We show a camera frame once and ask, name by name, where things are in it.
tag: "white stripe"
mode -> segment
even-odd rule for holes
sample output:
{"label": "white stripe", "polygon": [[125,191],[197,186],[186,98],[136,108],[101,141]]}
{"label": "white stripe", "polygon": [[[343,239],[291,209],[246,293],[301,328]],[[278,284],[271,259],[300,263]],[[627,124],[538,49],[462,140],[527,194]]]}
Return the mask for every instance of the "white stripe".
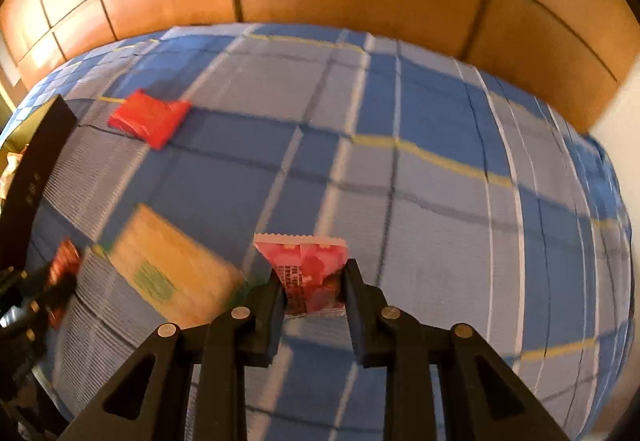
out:
{"label": "white stripe", "polygon": [[[460,64],[457,60],[453,60],[458,68],[458,74],[460,79],[465,82],[465,77],[462,75]],[[489,304],[487,309],[486,319],[486,336],[484,339],[487,342],[491,342],[491,326],[494,317],[494,220],[491,212],[491,195],[489,191],[489,179],[484,177],[484,194],[486,196],[486,212],[489,221]]]}
{"label": "white stripe", "polygon": [[[613,186],[611,185],[611,181],[610,180],[609,180],[609,186],[611,187],[611,189],[613,189]],[[628,241],[626,239],[626,234],[624,233],[623,228],[621,226],[619,226],[618,227],[618,231],[620,232],[621,237],[624,238],[625,246],[627,247],[628,251],[630,251],[629,250],[630,246],[629,246],[629,243],[628,243]],[[613,293],[613,298],[614,298],[614,301],[616,302],[616,304],[620,304],[620,302],[618,302],[617,298],[616,298],[618,296],[618,291],[616,291],[613,287],[612,287],[612,293]],[[623,315],[628,318],[629,305],[630,305],[630,301],[629,301],[629,299],[627,299],[626,305],[624,306],[625,309],[624,310],[623,309],[617,309],[616,310],[618,316],[616,316],[616,320],[615,320],[615,328],[616,328],[615,344],[614,344],[614,348],[613,348],[613,355],[611,357],[611,363],[612,363],[611,370],[609,371],[609,374],[607,374],[607,379],[606,379],[606,382],[605,382],[605,388],[609,385],[609,380],[610,380],[611,374],[612,373],[618,373],[618,371],[620,369],[620,366],[622,366],[622,354],[623,354],[623,352],[620,352],[620,354],[621,354],[620,362],[615,367],[615,370],[614,370],[614,366],[613,366],[613,361],[614,361],[614,358],[616,356],[616,351],[618,350],[618,341],[622,337],[622,334],[621,334],[621,331],[620,331],[620,327],[622,326],[622,322],[623,322],[622,311],[624,311]],[[629,325],[627,323],[626,331],[624,332],[624,337],[622,338],[622,345],[625,345],[626,337],[628,335],[628,332],[629,332]],[[600,400],[598,401],[598,405],[602,401],[602,398],[604,397],[604,395],[605,395],[605,393],[603,392],[602,395],[600,396]]]}
{"label": "white stripe", "polygon": [[396,85],[394,88],[395,106],[394,106],[394,137],[400,137],[400,117],[402,106],[402,79],[400,56],[396,55]]}
{"label": "white stripe", "polygon": [[[549,127],[551,127],[551,125],[546,119],[546,116],[542,110],[542,107],[540,106],[540,103],[538,102],[538,98],[534,96],[534,99],[536,100],[538,109],[540,110],[540,113],[542,114],[542,116],[545,118],[546,123],[549,125]],[[562,154],[564,158],[564,168],[566,170],[569,170],[569,167],[570,165],[571,166],[573,165],[573,162],[570,160],[568,151],[566,149],[564,150],[565,150],[565,153]],[[574,176],[576,178],[576,182],[579,185],[580,180],[577,178],[575,169],[574,169]],[[584,195],[584,191],[582,192],[582,197],[584,198],[584,204],[588,211],[589,207],[587,204],[587,198]],[[575,201],[574,201],[574,212],[575,212],[575,223],[578,228],[578,237],[580,238],[580,252],[582,254],[582,302],[584,303],[583,313],[582,313],[582,341],[584,341],[584,339],[587,337],[587,260],[586,260],[585,251],[584,251],[584,239],[582,237],[582,228],[580,227],[580,218],[578,217],[578,208],[575,205]],[[595,243],[593,243],[593,251],[595,252]]]}
{"label": "white stripe", "polygon": [[[580,219],[578,218],[578,212],[576,209],[576,221],[578,224],[578,236],[580,236],[580,250],[582,251],[582,297],[584,298],[584,315],[582,316],[582,341],[584,342],[585,338],[587,337],[587,263],[586,263],[586,256],[585,256],[585,251],[584,251],[584,240],[582,238],[582,228],[580,227]],[[589,219],[590,222],[590,226],[592,228],[592,232],[593,232],[593,225],[591,224],[591,219]],[[593,251],[594,251],[594,256],[597,257],[597,255],[595,254],[595,243],[593,244]],[[595,264],[594,264],[594,278],[598,278],[598,274],[595,271]],[[587,413],[586,411],[589,410],[589,408],[585,408],[585,414],[584,414],[584,421],[586,421],[587,418]],[[569,420],[569,413],[571,412],[571,407],[569,409],[569,411],[567,411],[567,415],[566,415],[566,420],[565,420],[565,424],[568,422]]]}
{"label": "white stripe", "polygon": [[[500,137],[502,138],[502,142],[504,144],[504,151],[507,154],[507,161],[509,163],[509,170],[511,171],[511,179],[513,180],[513,199],[515,201],[516,207],[516,221],[518,224],[518,265],[520,268],[520,288],[519,288],[519,301],[518,301],[518,325],[516,330],[516,341],[513,352],[516,356],[518,356],[522,351],[522,332],[524,329],[524,292],[525,292],[525,273],[524,273],[524,225],[522,221],[522,204],[520,202],[520,192],[518,191],[518,175],[516,173],[515,163],[513,161],[513,154],[511,153],[511,148],[509,147],[509,143],[507,142],[507,137],[504,133],[504,128],[502,126],[502,122],[498,117],[498,114],[495,110],[494,100],[492,100],[491,93],[484,83],[484,78],[480,74],[477,68],[474,67],[474,71],[478,76],[482,84],[482,88],[484,89],[484,94],[486,95],[486,99],[489,103],[489,107],[491,108],[491,112],[494,115],[495,124],[498,127],[498,132],[500,133]],[[518,369],[520,368],[520,363],[518,360],[513,365],[513,372],[518,374]]]}
{"label": "white stripe", "polygon": [[[585,182],[585,183],[586,183],[586,185],[587,185],[587,190],[591,191],[591,189],[590,189],[590,187],[589,187],[589,179],[588,179],[588,177],[587,177],[587,171],[586,171],[586,168],[585,168],[585,166],[584,166],[584,163],[582,162],[582,158],[580,157],[580,154],[578,154],[578,161],[580,162],[580,166],[582,167],[582,172],[584,173],[584,182]],[[600,220],[600,212],[598,211],[598,207],[597,207],[597,205],[595,206],[595,210],[596,210],[596,219],[599,221],[599,220]],[[594,242],[593,242],[593,250],[594,250],[594,251],[596,251],[596,243],[595,243],[595,240],[594,240]],[[600,285],[597,283],[597,281],[598,281],[598,274],[597,274],[597,272],[596,272],[596,285],[597,285],[598,293],[599,293],[599,291],[600,291]],[[615,291],[614,291],[613,286],[611,287],[611,293],[612,293],[612,295],[613,295],[613,299],[614,299],[614,302],[615,302],[616,294],[615,294]],[[597,317],[599,317],[599,313],[600,313],[599,305],[598,305],[598,301],[599,301],[599,300],[600,300],[599,298],[596,298],[596,316],[597,316]],[[618,317],[617,317],[617,316],[615,317],[614,322],[615,322],[615,334],[614,334],[614,344],[613,344],[613,352],[612,352],[612,355],[611,355],[611,362],[613,362],[614,358],[616,357],[616,350],[617,350],[617,347],[618,347]],[[594,360],[594,369],[595,369],[595,370],[594,370],[594,372],[595,372],[595,374],[597,374],[597,373],[598,373],[598,370],[599,370],[599,362],[600,362],[600,360],[598,360],[598,359]],[[606,389],[606,388],[609,386],[609,379],[610,379],[610,377],[611,377],[611,373],[612,373],[612,372],[613,372],[613,370],[610,370],[610,371],[607,373],[607,379],[605,380],[605,383],[604,383],[604,389]],[[594,392],[594,393],[595,393],[595,385],[596,385],[596,384],[597,384],[597,378],[594,380],[594,383],[593,383],[593,392]],[[595,406],[596,406],[596,408],[598,408],[598,407],[599,407],[600,402],[602,401],[602,398],[603,398],[603,396],[604,396],[604,395],[605,395],[605,392],[602,392],[602,395],[600,396],[600,398],[599,398],[598,402],[597,402],[597,403],[596,403],[596,405],[595,405]]]}
{"label": "white stripe", "polygon": [[348,29],[341,29],[340,32],[338,33],[338,37],[337,39],[335,39],[335,43],[338,46],[338,48],[340,47],[341,44],[344,43],[344,39],[347,37],[347,34],[349,34]]}
{"label": "white stripe", "polygon": [[[235,50],[243,41],[244,35],[252,33],[254,29],[259,27],[260,24],[249,24],[242,34],[238,35],[236,38],[231,40],[229,45],[225,48],[224,51],[219,53],[210,63],[209,65],[202,71],[198,77],[193,81],[193,83],[184,91],[180,99],[182,101],[189,101],[193,97],[193,95],[204,85],[210,78],[210,76],[220,67],[220,64],[226,60],[231,51]],[[215,98],[220,97],[221,92],[224,92],[224,89],[220,89]]]}
{"label": "white stripe", "polygon": [[[371,34],[367,33],[364,43],[365,51],[370,49],[373,40],[374,39]],[[356,72],[356,76],[353,81],[353,87],[351,89],[351,103],[347,109],[347,116],[345,118],[344,129],[348,135],[352,135],[355,132],[356,125],[358,123],[358,115],[360,113],[360,105],[362,104],[364,84],[369,62],[369,53],[363,53],[360,57],[358,71]],[[320,204],[320,211],[318,212],[316,227],[314,229],[315,235],[331,234],[335,212],[338,207],[338,200],[340,199],[340,188],[338,188],[338,184],[344,179],[352,148],[353,144],[350,140],[345,138],[340,138],[338,140],[334,163],[332,164],[331,172],[329,173],[329,179],[332,180],[332,183],[328,184],[324,191],[324,196],[322,197],[322,203]]]}
{"label": "white stripe", "polygon": [[334,427],[331,429],[331,433],[329,434],[328,441],[335,441],[335,437],[338,434],[338,428],[342,424],[344,411],[347,408],[347,403],[349,402],[351,392],[353,392],[353,384],[356,381],[357,375],[358,375],[358,365],[356,364],[355,361],[353,361],[351,362],[349,374],[347,374],[347,381],[344,384],[344,390],[342,391],[342,395],[340,396],[340,403],[338,404],[338,410],[335,413]]}
{"label": "white stripe", "polygon": [[[612,193],[617,192],[617,190],[615,190],[615,189],[613,188],[613,184],[611,183],[611,176],[607,176],[607,181],[609,182],[609,188],[611,189],[611,192],[612,192]],[[620,232],[620,237],[622,237],[622,239],[624,240],[624,243],[625,243],[625,249],[626,249],[626,251],[628,251],[628,252],[629,252],[628,262],[626,263],[626,266],[627,266],[627,268],[628,268],[628,269],[626,270],[626,276],[628,277],[628,278],[627,278],[627,280],[628,280],[628,281],[629,281],[629,283],[630,283],[630,281],[631,281],[631,270],[632,270],[632,266],[631,266],[631,255],[630,255],[630,253],[631,253],[631,246],[630,246],[630,244],[629,244],[629,241],[628,241],[628,240],[627,240],[627,238],[626,238],[625,230],[624,230],[624,228],[622,227],[622,223],[620,222],[620,221],[621,221],[620,213],[619,213],[617,210],[616,210],[616,217],[618,218],[618,231]],[[630,306],[631,306],[630,299],[626,299],[626,305],[625,305],[625,313],[624,313],[624,315],[625,315],[625,317],[627,318],[627,320],[628,320],[628,316],[629,316],[629,307],[630,307]],[[619,328],[621,324],[622,324],[622,316],[619,316],[619,317],[618,317],[618,319],[617,319],[617,321],[616,321],[616,328]]]}
{"label": "white stripe", "polygon": [[[147,53],[152,51],[158,45],[160,45],[159,41],[152,42],[146,48],[142,49],[142,51],[140,51],[140,53],[138,55],[136,55],[136,57],[134,59],[130,58],[129,59],[129,64],[126,67],[122,68],[122,70],[120,72],[118,72],[117,74],[114,74],[111,78],[109,78],[107,83],[100,90],[100,95],[105,93],[107,91],[107,89],[111,85],[113,85],[113,83],[116,81],[116,79],[118,79],[120,76],[125,74],[125,72],[129,71],[129,69],[131,69],[135,64],[137,64],[142,59],[143,56],[145,56]],[[92,103],[92,108],[94,106],[97,106],[95,101],[94,101],[94,103]],[[127,169],[124,171],[123,176],[118,181],[118,184],[116,185],[116,187],[114,188],[113,192],[110,195],[110,199],[109,199],[108,205],[107,205],[107,211],[104,212],[104,215],[102,216],[102,219],[100,220],[100,222],[98,223],[97,227],[95,228],[95,232],[91,234],[91,239],[93,239],[94,241],[98,241],[98,239],[100,238],[102,232],[104,231],[104,227],[109,222],[109,219],[111,217],[111,214],[113,213],[114,208],[116,207],[117,203],[120,201],[120,198],[121,198],[122,194],[124,193],[124,190],[126,190],[127,186],[129,186],[129,183],[130,183],[131,179],[133,179],[133,176],[138,171],[138,168],[140,167],[142,162],[145,160],[145,157],[148,154],[149,149],[150,148],[149,148],[148,144],[146,144],[146,143],[142,144],[142,147],[141,147],[140,151],[138,152],[137,156],[135,156],[133,158],[133,160],[131,161],[131,163],[127,167]]]}
{"label": "white stripe", "polygon": [[[272,412],[276,409],[292,358],[293,353],[289,345],[280,344],[278,355],[273,358],[273,364],[269,369],[269,377],[264,384],[264,392],[258,402],[260,409],[266,410],[267,412]],[[251,431],[247,433],[249,439],[252,441],[262,441],[267,433],[270,422],[271,416],[263,413],[256,414],[255,420],[251,424]]]}
{"label": "white stripe", "polygon": [[[108,289],[106,289],[106,291],[104,292],[104,298],[100,303],[100,309],[95,313],[96,319],[98,321],[102,320],[102,317],[104,316],[104,312],[107,308],[107,303],[109,302],[111,293],[113,293],[113,289],[115,287],[117,276],[118,276],[118,272],[115,269],[113,269],[109,277]],[[76,393],[77,393],[76,400],[78,401],[78,405],[80,405],[81,407],[84,407],[87,403],[89,403],[89,401],[93,397],[92,395],[87,395],[87,393],[91,392],[92,390],[87,388],[86,381],[87,381],[87,378],[89,377],[89,372],[91,372],[90,366],[94,361],[95,342],[96,342],[96,336],[98,335],[98,331],[101,331],[101,328],[96,326],[92,328],[91,331],[89,332],[87,354],[86,354],[86,357],[84,358],[84,363],[83,363],[84,367],[81,371],[82,376],[80,377],[80,384],[76,388]]]}
{"label": "white stripe", "polygon": [[364,40],[365,53],[360,57],[360,63],[358,64],[358,72],[353,83],[353,89],[351,90],[351,104],[347,109],[347,115],[344,119],[344,131],[347,135],[352,135],[356,131],[356,124],[358,122],[358,116],[360,114],[360,105],[362,104],[362,97],[364,95],[364,84],[367,78],[367,68],[371,62],[371,55],[369,49],[371,49],[375,38],[367,33],[367,37]]}
{"label": "white stripe", "polygon": [[[293,158],[296,156],[296,152],[298,151],[301,140],[302,131],[300,130],[300,127],[296,127],[296,129],[293,131],[293,136],[291,136],[291,140],[289,141],[289,146],[284,153],[284,158],[282,159],[280,170],[276,174],[276,178],[273,180],[273,184],[269,189],[269,194],[267,195],[264,206],[262,207],[262,211],[260,212],[260,217],[258,217],[258,222],[255,225],[255,233],[264,233],[266,231],[267,225],[271,220],[271,214],[273,214],[273,210],[275,209],[278,199],[280,198],[280,193],[282,192],[284,183],[287,180],[287,176],[289,175],[291,163],[293,163]],[[243,273],[246,274],[251,269],[251,265],[254,263],[257,251],[258,250],[254,247],[254,243],[251,242],[244,254],[244,259],[242,259]]]}
{"label": "white stripe", "polygon": [[320,211],[318,212],[318,219],[316,220],[316,228],[314,229],[315,235],[331,234],[335,212],[338,208],[338,200],[340,199],[338,183],[344,179],[352,148],[353,143],[351,143],[350,140],[343,137],[338,140],[334,163],[329,173],[329,178],[332,182],[327,185],[324,191]]}
{"label": "white stripe", "polygon": [[[527,158],[529,159],[529,165],[531,167],[531,174],[533,175],[533,190],[536,193],[536,197],[538,197],[538,179],[536,177],[536,169],[533,166],[533,160],[531,158],[531,154],[529,153],[529,149],[527,148],[526,143],[524,143],[524,137],[522,136],[522,131],[520,130],[520,125],[518,124],[518,120],[516,119],[516,115],[513,113],[513,107],[509,100],[507,100],[507,104],[509,105],[509,111],[511,113],[511,117],[513,117],[513,122],[516,125],[516,130],[518,131],[518,136],[520,137],[520,142],[522,143],[522,147],[524,148],[525,154],[527,154]],[[545,270],[548,274],[548,264],[546,264],[546,251],[545,251]],[[540,368],[538,369],[538,377],[536,378],[536,384],[533,386],[533,394],[538,395],[538,386],[540,385],[540,377],[542,376],[542,368],[545,366],[545,357],[540,360]]]}
{"label": "white stripe", "polygon": [[[595,309],[594,309],[594,336],[597,338],[600,334],[600,306],[599,306],[599,292],[600,292],[600,284],[598,283],[598,251],[596,249],[596,237],[595,237],[595,230],[593,229],[593,223],[591,222],[591,210],[589,208],[589,203],[587,201],[587,196],[584,193],[584,188],[582,187],[582,183],[580,182],[580,178],[578,177],[578,172],[575,169],[575,164],[574,161],[571,158],[571,154],[569,154],[569,149],[566,147],[566,143],[564,142],[564,137],[562,136],[562,131],[560,130],[560,126],[558,125],[558,120],[556,119],[556,116],[554,115],[554,111],[553,109],[551,109],[551,107],[549,107],[549,114],[551,115],[551,119],[554,122],[554,126],[556,128],[556,131],[558,131],[558,139],[560,140],[560,142],[562,143],[562,149],[564,150],[564,155],[566,158],[566,163],[571,167],[572,172],[574,173],[574,177],[575,177],[575,182],[577,183],[578,187],[580,188],[580,193],[582,194],[582,199],[584,200],[584,207],[587,210],[588,216],[589,216],[589,224],[591,227],[591,242],[593,243],[593,271],[594,271],[594,278],[595,278],[595,294],[596,294],[596,298],[595,298]],[[587,180],[587,178],[585,177],[586,183],[587,183],[587,188],[589,186],[589,181]],[[595,348],[593,349],[593,353],[594,353],[594,359],[593,359],[593,374],[598,374],[598,370],[599,370],[599,363],[600,363],[600,343],[596,341],[595,344]],[[582,420],[582,426],[580,427],[580,430],[584,429],[584,426],[587,423],[587,420],[589,418],[589,412],[591,411],[591,408],[593,406],[593,399],[595,397],[595,392],[596,392],[596,385],[598,382],[598,378],[594,377],[593,381],[591,383],[591,391],[589,393],[589,399],[587,401],[587,405],[586,405],[586,413],[584,414],[584,419]]]}

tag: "black object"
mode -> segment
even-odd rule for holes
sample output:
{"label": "black object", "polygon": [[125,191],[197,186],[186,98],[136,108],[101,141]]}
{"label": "black object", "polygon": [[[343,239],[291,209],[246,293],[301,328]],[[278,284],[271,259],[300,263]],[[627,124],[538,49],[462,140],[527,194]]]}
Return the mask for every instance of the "black object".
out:
{"label": "black object", "polygon": [[24,441],[22,436],[18,434],[18,427],[15,420],[9,416],[0,403],[0,434],[2,441]]}
{"label": "black object", "polygon": [[[386,305],[350,259],[342,276],[351,341],[364,367],[387,367],[385,441],[436,439],[430,364],[440,371],[447,439],[567,437],[523,382],[469,325],[420,324]],[[193,364],[201,363],[194,441],[245,441],[244,366],[266,367],[278,348],[286,296],[274,273],[245,307],[208,326],[160,326],[111,377],[60,441],[184,438]]]}
{"label": "black object", "polygon": [[75,290],[75,275],[66,273],[30,302],[24,317],[0,328],[0,399],[9,401],[18,394],[21,382],[45,353],[50,311],[64,307]]}
{"label": "black object", "polygon": [[38,204],[76,121],[62,97],[57,96],[31,137],[0,214],[0,271],[24,269]]}

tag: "blue plaid bedsheet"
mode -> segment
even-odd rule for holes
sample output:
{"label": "blue plaid bedsheet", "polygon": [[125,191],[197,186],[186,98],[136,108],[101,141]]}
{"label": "blue plaid bedsheet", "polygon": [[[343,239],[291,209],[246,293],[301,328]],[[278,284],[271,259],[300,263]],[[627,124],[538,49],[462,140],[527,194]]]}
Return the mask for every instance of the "blue plaid bedsheet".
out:
{"label": "blue plaid bedsheet", "polygon": [[[194,104],[162,151],[106,124],[137,88]],[[54,94],[79,122],[29,269],[65,236],[109,247],[139,202],[258,279],[254,232],[337,235],[390,304],[470,323],[569,436],[593,424],[630,344],[630,227],[606,154],[547,104],[405,42],[280,24],[85,53],[31,90],[0,141]],[[42,365],[60,407],[78,414],[162,322],[87,249]],[[247,370],[249,437],[381,439],[384,395],[344,317],[289,321],[273,366]]]}

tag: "candy packet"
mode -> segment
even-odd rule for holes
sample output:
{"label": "candy packet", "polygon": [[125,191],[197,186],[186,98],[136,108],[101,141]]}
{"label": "candy packet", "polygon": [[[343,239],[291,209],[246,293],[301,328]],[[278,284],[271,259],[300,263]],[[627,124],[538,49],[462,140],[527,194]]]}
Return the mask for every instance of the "candy packet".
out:
{"label": "candy packet", "polygon": [[139,88],[109,117],[107,124],[144,139],[161,150],[191,109],[188,101],[162,101]]}
{"label": "candy packet", "polygon": [[344,309],[341,268],[349,256],[343,239],[313,235],[256,233],[260,251],[284,286],[287,315],[302,316]]}
{"label": "candy packet", "polygon": [[[56,285],[66,273],[77,276],[78,271],[80,271],[80,255],[78,250],[69,239],[64,239],[58,246],[56,255],[49,267],[47,285]],[[65,308],[49,311],[49,324],[54,329],[58,329],[64,315]]]}

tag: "bed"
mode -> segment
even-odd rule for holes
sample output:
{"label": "bed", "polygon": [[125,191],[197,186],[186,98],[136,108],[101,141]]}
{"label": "bed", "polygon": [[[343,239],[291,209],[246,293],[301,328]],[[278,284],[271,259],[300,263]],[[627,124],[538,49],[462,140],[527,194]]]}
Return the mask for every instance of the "bed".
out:
{"label": "bed", "polygon": [[[161,151],[107,126],[137,88],[194,104]],[[78,125],[27,268],[64,237],[84,250],[38,369],[69,418],[164,321],[93,247],[144,203],[253,280],[270,269],[255,232],[342,237],[390,304],[473,325],[572,439],[593,424],[632,339],[630,226],[605,151],[542,100],[405,42],[286,24],[84,53],[35,85],[0,141],[55,94]],[[288,321],[271,368],[247,370],[249,439],[382,439],[384,393],[345,317]]]}

